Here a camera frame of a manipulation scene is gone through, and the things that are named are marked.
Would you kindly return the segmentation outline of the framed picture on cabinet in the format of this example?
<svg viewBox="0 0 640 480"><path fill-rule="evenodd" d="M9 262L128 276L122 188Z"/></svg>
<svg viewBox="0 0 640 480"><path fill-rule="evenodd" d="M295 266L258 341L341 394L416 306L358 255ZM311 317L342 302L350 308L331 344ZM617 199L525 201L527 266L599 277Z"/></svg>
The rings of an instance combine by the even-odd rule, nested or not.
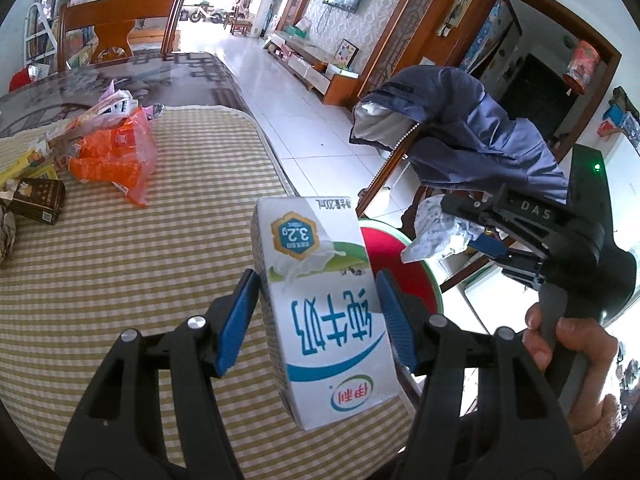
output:
<svg viewBox="0 0 640 480"><path fill-rule="evenodd" d="M343 39L336 48L334 58L338 66L349 68L349 66L352 65L352 62L354 62L358 52L358 47L349 40Z"/></svg>

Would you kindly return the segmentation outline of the brown cigarette pack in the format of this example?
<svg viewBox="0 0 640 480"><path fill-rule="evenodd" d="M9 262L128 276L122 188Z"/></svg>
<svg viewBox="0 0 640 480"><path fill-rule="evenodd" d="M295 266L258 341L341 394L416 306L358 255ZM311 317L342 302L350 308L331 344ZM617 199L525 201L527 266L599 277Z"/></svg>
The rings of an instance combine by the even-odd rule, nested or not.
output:
<svg viewBox="0 0 640 480"><path fill-rule="evenodd" d="M53 226L62 211L65 193L62 180L23 178L11 180L1 192L1 200L8 211Z"/></svg>

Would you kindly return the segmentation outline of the yellow medicine box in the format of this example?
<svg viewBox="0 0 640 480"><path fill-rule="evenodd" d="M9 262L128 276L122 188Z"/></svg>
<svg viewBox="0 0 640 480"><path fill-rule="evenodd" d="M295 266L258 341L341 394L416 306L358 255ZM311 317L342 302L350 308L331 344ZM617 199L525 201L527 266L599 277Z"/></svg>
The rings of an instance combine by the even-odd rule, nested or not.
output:
<svg viewBox="0 0 640 480"><path fill-rule="evenodd" d="M12 166L2 171L1 187L6 188L10 183L21 179L58 180L46 140L35 141Z"/></svg>

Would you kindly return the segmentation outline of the beige checkered tablecloth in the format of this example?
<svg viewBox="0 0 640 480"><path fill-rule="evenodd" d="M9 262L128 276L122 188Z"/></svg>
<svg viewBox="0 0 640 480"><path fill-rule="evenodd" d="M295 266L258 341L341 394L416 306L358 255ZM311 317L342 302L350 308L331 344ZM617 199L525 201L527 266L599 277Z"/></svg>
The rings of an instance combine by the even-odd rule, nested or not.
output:
<svg viewBox="0 0 640 480"><path fill-rule="evenodd" d="M66 176L58 222L18 219L1 266L1 399L48 464L117 336L167 332L232 292L253 263L256 200L285 192L245 113L169 107L151 128L157 165L144 206L111 184ZM259 314L213 390L249 479L363 479L402 448L411 425L393 399L299 430L280 399Z"/></svg>

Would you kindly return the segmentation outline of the orange red plastic bag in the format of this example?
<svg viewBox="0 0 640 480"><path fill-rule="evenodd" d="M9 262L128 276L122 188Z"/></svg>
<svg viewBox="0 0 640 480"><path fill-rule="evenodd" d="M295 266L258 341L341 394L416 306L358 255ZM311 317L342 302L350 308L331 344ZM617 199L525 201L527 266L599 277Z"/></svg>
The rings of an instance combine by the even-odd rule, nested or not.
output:
<svg viewBox="0 0 640 480"><path fill-rule="evenodd" d="M78 180L111 182L131 203L146 206L146 190L156 169L157 145L143 108L112 128L96 129L78 143L67 168Z"/></svg>

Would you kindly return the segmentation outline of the pink plastic wrapper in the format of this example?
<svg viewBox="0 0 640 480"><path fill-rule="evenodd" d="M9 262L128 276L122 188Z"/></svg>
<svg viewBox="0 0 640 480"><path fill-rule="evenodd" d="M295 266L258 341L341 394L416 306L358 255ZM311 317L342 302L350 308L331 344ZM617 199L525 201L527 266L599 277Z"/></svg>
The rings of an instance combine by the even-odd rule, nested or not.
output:
<svg viewBox="0 0 640 480"><path fill-rule="evenodd" d="M149 120L160 117L164 106L160 103L142 106L129 90L116 90L112 80L93 107L68 123L70 130L88 132L93 129L112 128L132 116L137 110L143 110Z"/></svg>

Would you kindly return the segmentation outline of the white blue milk carton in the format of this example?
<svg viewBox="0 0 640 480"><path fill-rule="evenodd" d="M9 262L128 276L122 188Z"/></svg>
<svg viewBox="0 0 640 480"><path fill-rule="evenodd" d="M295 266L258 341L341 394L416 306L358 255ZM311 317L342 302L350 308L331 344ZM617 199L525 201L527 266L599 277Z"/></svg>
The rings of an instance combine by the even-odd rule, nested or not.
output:
<svg viewBox="0 0 640 480"><path fill-rule="evenodd" d="M316 430L397 396L390 337L347 197L263 197L250 226L285 409Z"/></svg>

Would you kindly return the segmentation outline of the wooden tv cabinet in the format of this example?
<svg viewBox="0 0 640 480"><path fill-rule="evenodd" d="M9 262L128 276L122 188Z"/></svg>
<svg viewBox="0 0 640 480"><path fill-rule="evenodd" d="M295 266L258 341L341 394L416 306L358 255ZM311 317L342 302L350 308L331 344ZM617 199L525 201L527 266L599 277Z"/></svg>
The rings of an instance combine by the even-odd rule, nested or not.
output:
<svg viewBox="0 0 640 480"><path fill-rule="evenodd" d="M308 40L277 30L269 35L266 49L308 91L315 91L324 105L352 107L358 74L337 65L332 54Z"/></svg>

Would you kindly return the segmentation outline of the red round stool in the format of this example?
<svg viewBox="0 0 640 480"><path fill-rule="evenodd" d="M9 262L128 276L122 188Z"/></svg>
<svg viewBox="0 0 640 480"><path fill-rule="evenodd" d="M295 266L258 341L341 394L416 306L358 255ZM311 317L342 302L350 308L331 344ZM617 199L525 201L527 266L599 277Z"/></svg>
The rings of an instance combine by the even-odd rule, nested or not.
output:
<svg viewBox="0 0 640 480"><path fill-rule="evenodd" d="M428 264L424 260L401 261L401 253L410 244L408 237L380 220L360 219L359 226L373 273L390 270L403 292L420 298L431 314L443 314L442 294Z"/></svg>

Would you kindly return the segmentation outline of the wooden chair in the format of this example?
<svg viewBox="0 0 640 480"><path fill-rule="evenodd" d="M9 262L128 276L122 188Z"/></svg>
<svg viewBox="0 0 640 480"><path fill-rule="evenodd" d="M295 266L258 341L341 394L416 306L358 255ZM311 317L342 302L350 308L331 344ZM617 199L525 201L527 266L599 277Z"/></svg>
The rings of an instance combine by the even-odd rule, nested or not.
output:
<svg viewBox="0 0 640 480"><path fill-rule="evenodd" d="M68 52L65 38L69 32L92 27L98 44L91 64L131 58L129 34L139 20L167 18L160 43L164 58L174 50L175 33L184 0L93 0L70 6L65 3L60 13L60 41L56 54L59 73L66 71Z"/></svg>

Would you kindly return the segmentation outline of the navy blue jacket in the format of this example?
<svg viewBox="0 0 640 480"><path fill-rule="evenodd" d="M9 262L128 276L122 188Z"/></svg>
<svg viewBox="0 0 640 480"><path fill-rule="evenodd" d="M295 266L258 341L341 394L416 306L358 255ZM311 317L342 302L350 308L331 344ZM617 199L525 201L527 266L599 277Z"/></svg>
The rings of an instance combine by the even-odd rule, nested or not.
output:
<svg viewBox="0 0 640 480"><path fill-rule="evenodd" d="M352 114L352 144L390 152L414 130L407 157L425 186L494 195L506 185L566 202L567 178L536 126L511 119L478 79L457 67L404 68Z"/></svg>

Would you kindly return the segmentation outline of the white bookshelf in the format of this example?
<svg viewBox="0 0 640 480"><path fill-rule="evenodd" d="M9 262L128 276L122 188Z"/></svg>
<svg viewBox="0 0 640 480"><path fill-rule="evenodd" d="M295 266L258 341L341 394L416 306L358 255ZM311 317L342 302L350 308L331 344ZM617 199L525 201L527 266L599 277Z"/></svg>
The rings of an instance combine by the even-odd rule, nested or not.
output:
<svg viewBox="0 0 640 480"><path fill-rule="evenodd" d="M60 42L60 15L66 4L86 3L94 0L35 0L24 19L24 65L47 65L56 71L56 57Z"/></svg>

